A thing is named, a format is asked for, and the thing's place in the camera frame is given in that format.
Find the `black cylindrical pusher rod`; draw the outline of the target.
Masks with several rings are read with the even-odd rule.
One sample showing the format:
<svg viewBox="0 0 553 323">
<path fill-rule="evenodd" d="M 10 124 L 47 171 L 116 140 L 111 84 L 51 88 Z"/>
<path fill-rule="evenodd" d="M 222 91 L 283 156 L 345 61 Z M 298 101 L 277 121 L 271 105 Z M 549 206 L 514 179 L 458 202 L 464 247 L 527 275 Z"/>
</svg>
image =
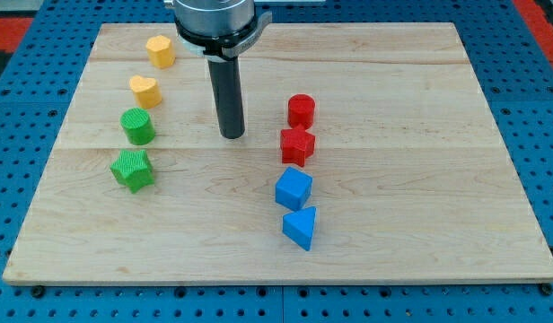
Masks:
<svg viewBox="0 0 553 323">
<path fill-rule="evenodd" d="M 237 139 L 245 132 L 239 61 L 208 61 L 215 110 L 222 137 Z"/>
</svg>

